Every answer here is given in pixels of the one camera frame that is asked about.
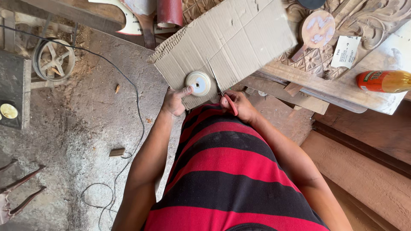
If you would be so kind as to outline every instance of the hand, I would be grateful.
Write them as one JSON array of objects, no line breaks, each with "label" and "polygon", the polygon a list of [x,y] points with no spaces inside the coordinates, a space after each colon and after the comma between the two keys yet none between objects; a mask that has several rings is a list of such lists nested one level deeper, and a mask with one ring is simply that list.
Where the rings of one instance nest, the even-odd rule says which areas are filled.
[{"label": "hand", "polygon": [[[233,101],[234,105],[237,108],[238,111],[238,117],[244,122],[251,124],[252,121],[260,115],[258,113],[257,109],[255,109],[250,101],[241,93],[238,91],[233,91],[233,90],[227,90],[226,94],[230,97],[230,99]],[[223,108],[223,112],[226,111],[232,111],[230,104],[228,103],[227,99],[225,97],[222,97],[220,99],[220,105]]]},{"label": "hand", "polygon": [[169,113],[174,117],[180,116],[185,110],[185,107],[181,103],[181,98],[191,94],[193,90],[194,88],[192,86],[188,86],[181,90],[173,90],[171,87],[168,87],[160,111]]}]

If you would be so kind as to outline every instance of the red sandpaper roll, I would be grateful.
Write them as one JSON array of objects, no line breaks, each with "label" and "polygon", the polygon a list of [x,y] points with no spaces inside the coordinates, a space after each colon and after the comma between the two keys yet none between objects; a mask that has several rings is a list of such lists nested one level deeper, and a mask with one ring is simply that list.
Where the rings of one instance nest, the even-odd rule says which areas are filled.
[{"label": "red sandpaper roll", "polygon": [[162,28],[182,26],[182,0],[157,0],[157,24]]}]

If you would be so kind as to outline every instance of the metal pulley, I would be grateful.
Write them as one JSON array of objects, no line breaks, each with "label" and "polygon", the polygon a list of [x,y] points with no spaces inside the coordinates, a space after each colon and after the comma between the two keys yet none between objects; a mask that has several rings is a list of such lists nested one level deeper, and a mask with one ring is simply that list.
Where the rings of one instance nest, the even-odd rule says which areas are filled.
[{"label": "metal pulley", "polygon": [[[61,39],[49,39],[69,45]],[[75,59],[73,48],[43,40],[34,50],[32,63],[34,71],[40,78],[58,82],[70,76]]]}]

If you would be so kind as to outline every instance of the wood shaving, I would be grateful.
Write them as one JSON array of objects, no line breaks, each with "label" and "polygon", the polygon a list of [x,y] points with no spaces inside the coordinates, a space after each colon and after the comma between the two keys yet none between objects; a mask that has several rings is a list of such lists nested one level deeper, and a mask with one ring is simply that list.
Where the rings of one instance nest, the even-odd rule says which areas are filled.
[{"label": "wood shaving", "polygon": [[58,72],[58,70],[54,67],[51,68],[52,71],[54,71],[56,74],[58,74],[59,76],[61,76],[60,72]]}]

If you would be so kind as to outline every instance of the scissor blade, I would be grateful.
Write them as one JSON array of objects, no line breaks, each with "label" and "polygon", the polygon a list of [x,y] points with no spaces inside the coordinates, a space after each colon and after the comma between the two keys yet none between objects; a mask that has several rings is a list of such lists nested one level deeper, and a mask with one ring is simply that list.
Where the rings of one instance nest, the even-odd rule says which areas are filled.
[{"label": "scissor blade", "polygon": [[208,60],[207,57],[206,57],[206,59],[207,59],[208,65],[210,66],[212,75],[214,76],[215,82],[217,83],[217,89],[220,91],[220,94],[224,97],[224,93],[223,93],[223,91],[221,90],[220,85],[218,84],[217,77],[215,76],[215,73],[214,73],[214,71],[213,71],[213,69],[212,69],[212,67],[211,67],[210,61]]}]

